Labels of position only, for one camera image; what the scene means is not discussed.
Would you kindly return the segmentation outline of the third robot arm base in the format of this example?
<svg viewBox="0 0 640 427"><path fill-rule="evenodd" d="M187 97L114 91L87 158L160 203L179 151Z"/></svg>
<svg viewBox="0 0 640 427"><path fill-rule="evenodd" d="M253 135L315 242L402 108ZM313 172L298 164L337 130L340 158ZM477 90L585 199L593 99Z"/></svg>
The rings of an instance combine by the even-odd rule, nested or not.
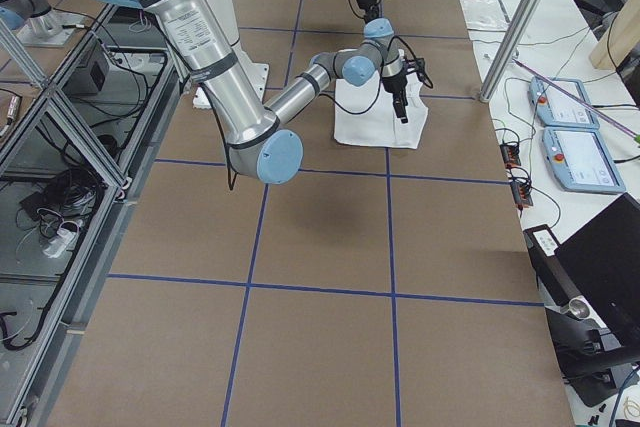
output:
<svg viewBox="0 0 640 427"><path fill-rule="evenodd" d="M58 12L48 0L1 0L1 19L32 47L61 47L84 28L82 14Z"/></svg>

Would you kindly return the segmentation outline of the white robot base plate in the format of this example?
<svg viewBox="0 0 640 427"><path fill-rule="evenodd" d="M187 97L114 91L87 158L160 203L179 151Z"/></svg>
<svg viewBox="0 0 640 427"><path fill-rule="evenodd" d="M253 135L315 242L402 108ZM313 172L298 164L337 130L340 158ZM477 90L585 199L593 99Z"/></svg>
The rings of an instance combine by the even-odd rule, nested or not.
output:
<svg viewBox="0 0 640 427"><path fill-rule="evenodd" d="M241 44L233 0L197 0L185 22L189 52L199 53L225 36L237 64L244 70L259 99L263 98L269 73L267 64L251 60Z"/></svg>

